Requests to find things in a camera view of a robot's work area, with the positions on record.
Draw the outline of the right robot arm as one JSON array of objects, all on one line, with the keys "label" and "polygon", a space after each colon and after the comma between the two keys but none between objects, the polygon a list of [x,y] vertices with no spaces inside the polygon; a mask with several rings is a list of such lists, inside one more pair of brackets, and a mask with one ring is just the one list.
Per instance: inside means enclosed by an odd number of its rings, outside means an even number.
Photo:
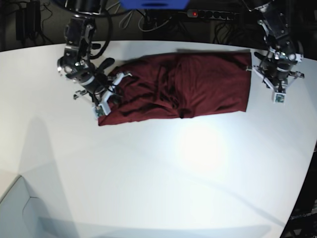
[{"label": "right robot arm", "polygon": [[[103,55],[108,47],[113,31],[112,17],[106,9],[105,0],[55,0],[59,8],[71,12],[73,16],[65,27],[65,48],[63,56],[57,61],[59,74],[67,80],[72,80],[83,87],[76,91],[73,98],[91,97],[89,103],[96,119],[108,116],[111,112],[109,102],[119,102],[123,90],[119,87],[121,81],[130,77],[129,72],[119,72],[114,76],[105,74],[105,69],[115,62],[107,58],[99,66],[92,60]],[[108,22],[107,38],[103,45],[93,43],[97,29],[96,18],[105,18]]]}]

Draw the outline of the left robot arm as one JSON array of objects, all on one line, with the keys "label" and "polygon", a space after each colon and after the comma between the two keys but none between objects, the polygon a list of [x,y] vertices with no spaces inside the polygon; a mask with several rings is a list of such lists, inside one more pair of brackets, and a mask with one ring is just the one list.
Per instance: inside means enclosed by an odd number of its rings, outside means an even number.
[{"label": "left robot arm", "polygon": [[265,55],[254,53],[260,63],[246,70],[256,73],[272,91],[274,103],[285,104],[287,89],[297,78],[305,77],[303,73],[292,70],[302,62],[304,54],[302,44],[294,43],[291,38],[289,4],[283,12],[275,0],[245,0],[243,3],[248,11],[259,16],[258,25],[265,32],[264,42],[268,47]]}]

